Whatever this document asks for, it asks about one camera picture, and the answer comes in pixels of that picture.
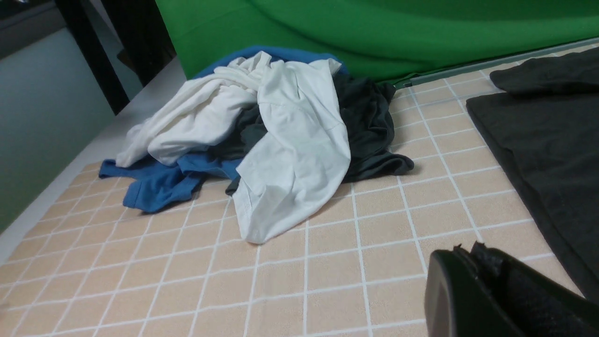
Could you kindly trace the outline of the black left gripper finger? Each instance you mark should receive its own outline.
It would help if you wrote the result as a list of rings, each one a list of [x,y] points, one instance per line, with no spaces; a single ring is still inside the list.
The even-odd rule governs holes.
[[[430,254],[430,337],[596,337],[598,306],[496,248]]]

